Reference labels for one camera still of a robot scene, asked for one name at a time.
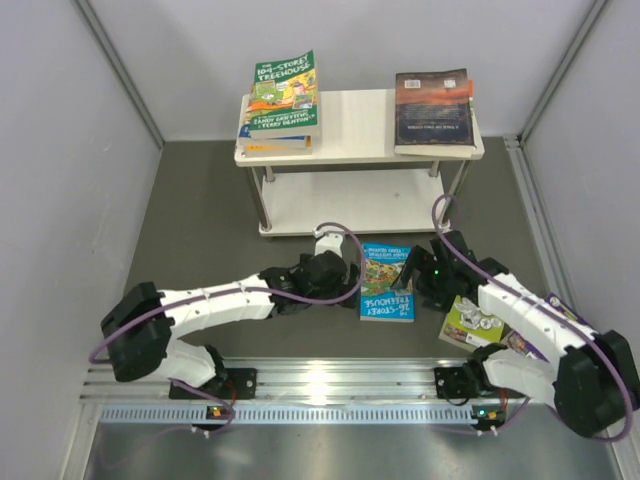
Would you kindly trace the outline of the light blue storey treehouse book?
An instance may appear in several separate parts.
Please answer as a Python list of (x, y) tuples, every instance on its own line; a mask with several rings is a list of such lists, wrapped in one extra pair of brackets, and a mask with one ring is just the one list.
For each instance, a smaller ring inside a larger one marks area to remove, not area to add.
[(376, 243), (364, 243), (363, 248), (365, 272), (360, 291), (360, 319), (413, 323), (415, 300), (412, 281), (404, 289), (391, 288), (400, 275), (411, 248)]

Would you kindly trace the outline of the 130-storey treehouse book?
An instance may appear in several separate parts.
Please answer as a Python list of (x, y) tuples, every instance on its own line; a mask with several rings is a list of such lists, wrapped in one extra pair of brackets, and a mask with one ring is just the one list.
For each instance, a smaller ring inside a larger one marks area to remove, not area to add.
[(310, 154), (313, 150), (312, 138), (307, 136), (303, 141), (287, 141), (280, 144), (256, 144), (242, 146), (240, 155), (246, 158), (264, 158), (274, 156), (298, 156)]

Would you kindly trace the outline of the blue 91-storey treehouse book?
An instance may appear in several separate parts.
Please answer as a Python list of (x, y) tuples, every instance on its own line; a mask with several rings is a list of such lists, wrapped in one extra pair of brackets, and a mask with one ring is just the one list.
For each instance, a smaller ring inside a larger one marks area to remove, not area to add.
[(271, 135), (265, 138), (254, 138), (251, 133), (251, 121), (255, 118), (265, 116), (269, 111), (264, 109), (254, 109), (252, 101), (253, 97), (251, 94), (245, 95), (242, 99), (241, 106), (243, 108), (243, 113), (239, 120), (237, 132), (237, 140), (241, 146), (278, 147), (290, 149), (304, 149), (309, 147), (308, 135)]

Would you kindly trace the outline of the dark tale of cities book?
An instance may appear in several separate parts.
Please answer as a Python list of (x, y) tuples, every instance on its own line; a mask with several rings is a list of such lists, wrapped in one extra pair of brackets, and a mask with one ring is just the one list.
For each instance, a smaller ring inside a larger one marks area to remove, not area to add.
[(467, 159), (476, 153), (465, 68), (395, 77), (394, 152)]

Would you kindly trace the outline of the green 104-storey treehouse book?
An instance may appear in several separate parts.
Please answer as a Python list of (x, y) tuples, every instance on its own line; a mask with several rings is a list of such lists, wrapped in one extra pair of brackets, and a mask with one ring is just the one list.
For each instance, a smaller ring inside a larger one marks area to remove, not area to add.
[(268, 110), (251, 121), (254, 138), (320, 133), (320, 94), (315, 53), (260, 62), (250, 90), (254, 109)]

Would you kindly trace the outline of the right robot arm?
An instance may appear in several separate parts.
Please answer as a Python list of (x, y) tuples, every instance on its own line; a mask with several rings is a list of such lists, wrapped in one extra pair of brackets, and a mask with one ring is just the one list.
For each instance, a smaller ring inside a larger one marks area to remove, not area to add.
[(499, 261), (476, 258), (462, 233), (451, 230), (411, 249), (392, 289), (411, 277), (426, 305), (448, 311), (468, 299), (523, 337), (540, 358), (505, 345), (477, 348), (462, 369), (471, 394), (504, 388), (546, 404), (577, 435), (594, 438), (616, 423), (625, 438), (639, 408), (639, 375), (628, 340), (615, 330), (599, 332), (568, 319), (527, 288)]

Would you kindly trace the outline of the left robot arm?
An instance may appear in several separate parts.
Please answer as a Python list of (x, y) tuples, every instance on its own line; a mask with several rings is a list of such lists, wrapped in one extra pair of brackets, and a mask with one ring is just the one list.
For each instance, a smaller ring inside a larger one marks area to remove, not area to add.
[(192, 290), (133, 287), (102, 320), (108, 361), (119, 383), (161, 376), (171, 398), (224, 394), (230, 382), (222, 355), (185, 336), (245, 320), (297, 314), (312, 305), (353, 307), (360, 268), (340, 254), (303, 254), (292, 267), (270, 267), (243, 280)]

